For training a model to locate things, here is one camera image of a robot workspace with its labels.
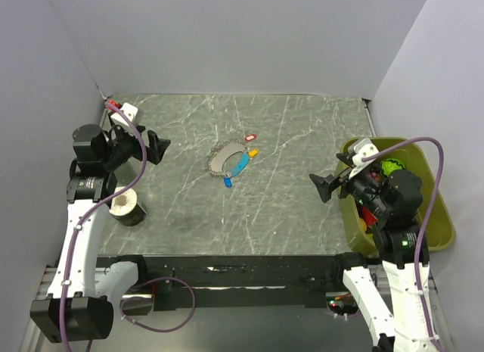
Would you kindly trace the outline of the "red key tag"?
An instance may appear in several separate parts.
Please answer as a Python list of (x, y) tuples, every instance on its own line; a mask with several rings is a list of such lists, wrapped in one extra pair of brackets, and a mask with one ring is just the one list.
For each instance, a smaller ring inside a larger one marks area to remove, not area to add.
[(250, 134), (250, 135), (248, 135), (248, 136), (245, 137), (245, 140), (247, 142), (251, 142), (254, 139), (256, 139), (256, 135), (255, 134)]

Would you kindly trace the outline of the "metal keyring with small rings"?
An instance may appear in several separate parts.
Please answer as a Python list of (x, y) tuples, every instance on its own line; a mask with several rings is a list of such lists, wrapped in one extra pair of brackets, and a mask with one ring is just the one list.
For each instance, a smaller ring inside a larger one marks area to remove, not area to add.
[(231, 170), (224, 170), (224, 164), (234, 154), (247, 153), (248, 150), (248, 145), (238, 139), (216, 143), (207, 157), (206, 168), (209, 175), (214, 178), (236, 176), (240, 171), (236, 167)]

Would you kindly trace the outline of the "light blue key handle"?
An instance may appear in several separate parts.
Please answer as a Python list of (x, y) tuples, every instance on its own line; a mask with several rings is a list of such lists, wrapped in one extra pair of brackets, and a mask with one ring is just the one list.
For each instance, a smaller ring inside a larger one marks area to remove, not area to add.
[(250, 162), (250, 156), (248, 155), (248, 153), (243, 153), (239, 163), (235, 167), (230, 169), (225, 174), (225, 176), (227, 178), (233, 178), (233, 177), (237, 176), (238, 174), (240, 174), (245, 169), (245, 167), (248, 165), (249, 162)]

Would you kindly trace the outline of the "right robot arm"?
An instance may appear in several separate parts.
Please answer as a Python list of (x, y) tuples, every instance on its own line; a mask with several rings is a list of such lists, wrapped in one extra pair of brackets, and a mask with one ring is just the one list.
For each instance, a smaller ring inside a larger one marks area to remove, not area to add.
[(386, 274), (392, 304), (386, 305), (368, 265), (359, 254), (340, 256), (330, 272), (332, 285), (348, 290), (371, 333), (374, 351), (441, 351), (428, 303), (430, 257), (424, 232), (416, 219), (423, 201), (420, 178), (408, 170), (395, 170), (381, 180), (371, 174), (376, 165), (351, 176), (310, 175), (323, 202), (336, 189), (352, 196), (377, 219), (373, 239)]

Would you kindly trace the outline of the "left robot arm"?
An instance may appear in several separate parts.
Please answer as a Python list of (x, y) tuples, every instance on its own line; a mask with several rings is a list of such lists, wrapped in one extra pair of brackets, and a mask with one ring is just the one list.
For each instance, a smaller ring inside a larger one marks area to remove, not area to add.
[(67, 230), (64, 246), (46, 296), (34, 300), (30, 317), (53, 344), (105, 339), (113, 327), (116, 306), (126, 291), (144, 291), (150, 282), (141, 255), (115, 258), (95, 278), (104, 225), (116, 194), (115, 170), (130, 158), (157, 165), (170, 145), (150, 130), (148, 144), (140, 134), (119, 125), (110, 130), (87, 124), (73, 132), (76, 154), (67, 184)]

